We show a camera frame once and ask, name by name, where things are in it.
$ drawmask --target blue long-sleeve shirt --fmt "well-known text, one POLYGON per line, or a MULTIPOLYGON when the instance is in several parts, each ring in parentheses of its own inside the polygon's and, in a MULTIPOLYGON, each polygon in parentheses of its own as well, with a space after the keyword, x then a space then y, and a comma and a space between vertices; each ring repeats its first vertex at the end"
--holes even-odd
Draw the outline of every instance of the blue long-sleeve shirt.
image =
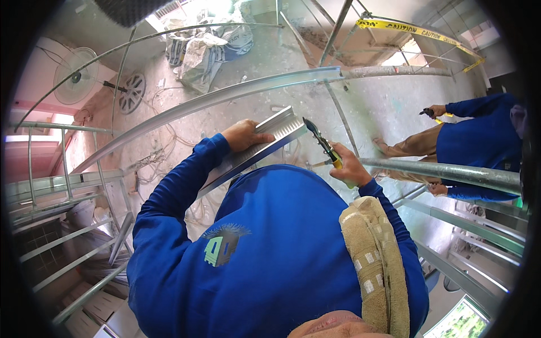
MULTIPOLYGON (((474 118, 441 127, 436 142, 438 162, 519 172, 522 140, 510 119, 511 108, 517 103, 511 94, 496 94, 445 105, 451 114, 474 118)), ((453 186, 447 193, 452 198, 484 201, 517 198, 475 185, 442 182, 453 186)))
MULTIPOLYGON (((347 208, 316 174, 270 165, 241 176, 215 223, 195 242, 184 213, 208 173, 229 152, 221 134, 205 138, 141 207, 128 264, 129 305, 149 337, 286 337, 298 325, 362 299, 338 218, 347 208)), ((374 181, 375 196, 402 254, 411 336, 428 313, 417 248, 374 181)))

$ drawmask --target foot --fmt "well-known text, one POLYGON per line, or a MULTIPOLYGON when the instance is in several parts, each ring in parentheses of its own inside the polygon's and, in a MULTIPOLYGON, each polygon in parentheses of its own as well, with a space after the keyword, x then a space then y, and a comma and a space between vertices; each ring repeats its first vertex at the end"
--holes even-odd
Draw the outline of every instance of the foot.
POLYGON ((380 182, 385 177, 383 173, 383 169, 376 169, 371 174, 372 177, 374 177, 376 182, 380 182))
POLYGON ((389 147, 385 141, 383 141, 382 138, 376 137, 372 140, 372 143, 382 152, 385 154, 385 151, 389 147))

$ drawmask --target logo on shirt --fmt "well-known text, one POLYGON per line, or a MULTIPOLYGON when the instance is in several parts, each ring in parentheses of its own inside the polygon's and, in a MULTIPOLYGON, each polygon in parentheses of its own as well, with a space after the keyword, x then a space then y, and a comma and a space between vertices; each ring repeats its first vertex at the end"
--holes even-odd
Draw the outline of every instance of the logo on shirt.
POLYGON ((231 255, 235 252, 239 238, 251 234, 250 230, 238 224, 223 224, 216 229, 208 230, 201 235, 209 239, 204 249, 204 261, 213 267, 229 263, 231 255))

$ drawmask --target khaki pants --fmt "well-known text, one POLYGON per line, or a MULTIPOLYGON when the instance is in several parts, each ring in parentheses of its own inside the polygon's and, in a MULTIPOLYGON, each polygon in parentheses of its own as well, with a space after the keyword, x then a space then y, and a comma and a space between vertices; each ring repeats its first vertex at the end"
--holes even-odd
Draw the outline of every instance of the khaki pants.
MULTIPOLYGON (((436 140, 441 129, 442 124, 422 131, 418 134, 412 135, 404 141, 395 144, 392 147, 387 146, 387 149, 382 149, 384 154, 388 157, 404 157, 404 156, 425 156, 420 159, 420 162, 434 162, 437 163, 436 158, 436 140)), ((438 177, 431 177, 419 174, 406 173, 404 171, 396 171, 383 169, 381 171, 383 176, 387 176, 399 181, 409 181, 418 183, 441 183, 441 179, 438 177)))

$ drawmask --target caution tape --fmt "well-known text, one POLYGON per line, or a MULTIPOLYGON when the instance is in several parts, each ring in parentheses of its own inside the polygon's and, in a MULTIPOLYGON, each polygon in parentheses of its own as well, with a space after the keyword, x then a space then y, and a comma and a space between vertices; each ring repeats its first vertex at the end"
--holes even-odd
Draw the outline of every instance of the caution tape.
POLYGON ((485 62, 485 58, 480 58, 480 59, 477 60, 474 64, 469 65, 468 67, 464 68, 462 71, 463 71, 464 73, 467 73, 467 72, 469 72, 470 70, 472 70, 473 68, 475 68, 476 66, 482 64, 483 62, 485 62))
POLYGON ((411 33, 411 34, 417 34, 426 36, 428 38, 443 41, 446 43, 450 43, 452 45, 457 46, 458 49, 461 51, 468 53, 475 57, 480 57, 475 52, 469 50, 468 48, 464 47, 460 42, 456 41, 455 39, 451 39, 450 37, 447 37, 445 35, 442 35, 440 33, 436 33, 434 31, 424 29, 421 27, 413 26, 413 25, 407 25, 399 22, 390 22, 390 21, 383 21, 383 20, 363 20, 359 19, 356 22, 357 26, 360 28, 381 28, 381 29, 391 29, 396 31, 401 31, 405 33, 411 33))

